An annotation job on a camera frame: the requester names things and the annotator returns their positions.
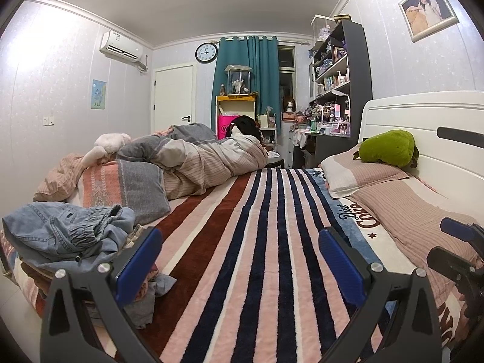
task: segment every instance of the gray comforter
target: gray comforter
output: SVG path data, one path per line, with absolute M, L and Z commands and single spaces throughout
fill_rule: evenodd
M 203 194 L 233 176 L 261 169 L 267 154 L 253 136 L 235 133 L 218 140 L 210 128 L 194 123 L 136 139 L 121 148 L 117 158 L 162 168 L 166 197 L 171 200 Z

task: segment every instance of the desk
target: desk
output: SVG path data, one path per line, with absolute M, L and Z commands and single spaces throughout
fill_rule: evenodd
M 307 132 L 306 135 L 316 140 L 315 163 L 317 165 L 332 155 L 350 150 L 358 143 L 357 139 L 348 138 L 347 136 L 325 135 L 315 132 Z

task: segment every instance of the yellow shelf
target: yellow shelf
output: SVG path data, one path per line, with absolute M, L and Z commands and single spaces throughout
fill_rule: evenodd
M 226 96 L 218 96 L 217 101 L 251 101 L 255 102 L 256 99 L 250 95 L 226 95 Z

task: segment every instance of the white door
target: white door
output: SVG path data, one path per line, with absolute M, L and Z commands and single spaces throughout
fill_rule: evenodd
M 195 68 L 193 64 L 157 70 L 154 87 L 154 130 L 194 122 Z

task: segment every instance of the window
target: window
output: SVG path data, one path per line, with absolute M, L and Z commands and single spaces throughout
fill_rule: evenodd
M 282 100 L 285 96 L 291 96 L 296 99 L 296 67 L 294 64 L 294 47 L 279 45 L 277 50 L 279 55 L 279 82 Z

